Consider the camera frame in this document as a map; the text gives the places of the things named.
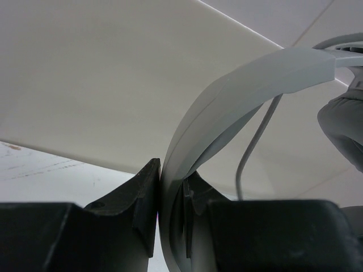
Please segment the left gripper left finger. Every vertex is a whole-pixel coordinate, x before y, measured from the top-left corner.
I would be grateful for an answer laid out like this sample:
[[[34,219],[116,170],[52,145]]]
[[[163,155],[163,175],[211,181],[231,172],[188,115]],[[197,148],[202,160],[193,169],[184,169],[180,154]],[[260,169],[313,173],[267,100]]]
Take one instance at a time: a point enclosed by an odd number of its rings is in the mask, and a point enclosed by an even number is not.
[[[161,162],[80,207],[2,203],[2,271],[146,271],[154,253]]]

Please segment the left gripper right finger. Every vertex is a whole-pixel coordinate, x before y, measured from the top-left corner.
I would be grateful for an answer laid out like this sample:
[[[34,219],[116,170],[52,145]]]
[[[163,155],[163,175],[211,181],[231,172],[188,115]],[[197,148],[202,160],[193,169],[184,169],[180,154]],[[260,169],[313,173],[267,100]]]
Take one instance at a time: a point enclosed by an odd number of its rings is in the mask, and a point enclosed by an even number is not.
[[[231,201],[197,173],[182,190],[192,271],[362,270],[362,244],[330,201]]]

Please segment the white grey headphones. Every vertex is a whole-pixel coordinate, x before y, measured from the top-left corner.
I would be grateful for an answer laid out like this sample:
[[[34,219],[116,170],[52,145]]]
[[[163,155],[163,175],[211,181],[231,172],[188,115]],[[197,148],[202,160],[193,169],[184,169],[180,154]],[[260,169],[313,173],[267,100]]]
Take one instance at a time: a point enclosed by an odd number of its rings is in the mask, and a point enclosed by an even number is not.
[[[332,50],[361,40],[361,33],[352,33],[312,48],[274,51],[215,80],[193,102],[172,137],[161,174],[159,229],[170,271],[190,271],[170,240],[173,206],[182,181],[223,149],[266,101],[330,82],[338,67],[361,66],[357,53]]]

